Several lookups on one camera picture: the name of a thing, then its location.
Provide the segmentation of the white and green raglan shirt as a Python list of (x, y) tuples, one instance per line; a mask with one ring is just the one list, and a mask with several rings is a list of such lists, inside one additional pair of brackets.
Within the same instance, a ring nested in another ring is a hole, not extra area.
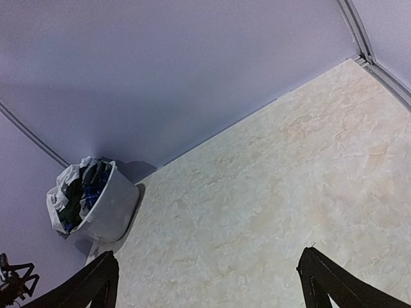
[(56, 186), (50, 189), (46, 194), (46, 206), (48, 209), (51, 226), (54, 230), (67, 234), (63, 224), (58, 217), (61, 210), (64, 210), (68, 203), (68, 188), (75, 180), (80, 179), (81, 168), (87, 167), (91, 163), (92, 158), (86, 157), (79, 164), (72, 164), (66, 167), (56, 179)]

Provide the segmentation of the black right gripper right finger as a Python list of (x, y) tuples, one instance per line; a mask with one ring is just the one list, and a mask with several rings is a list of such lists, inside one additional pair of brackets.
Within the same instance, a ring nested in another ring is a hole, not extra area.
[(410, 307), (361, 281), (314, 247), (306, 247), (297, 266), (306, 307)]

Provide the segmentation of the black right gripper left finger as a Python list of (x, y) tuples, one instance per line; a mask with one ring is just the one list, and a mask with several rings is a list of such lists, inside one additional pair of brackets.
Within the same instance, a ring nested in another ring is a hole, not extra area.
[(25, 307), (115, 307), (119, 263), (114, 252), (103, 252), (62, 285)]

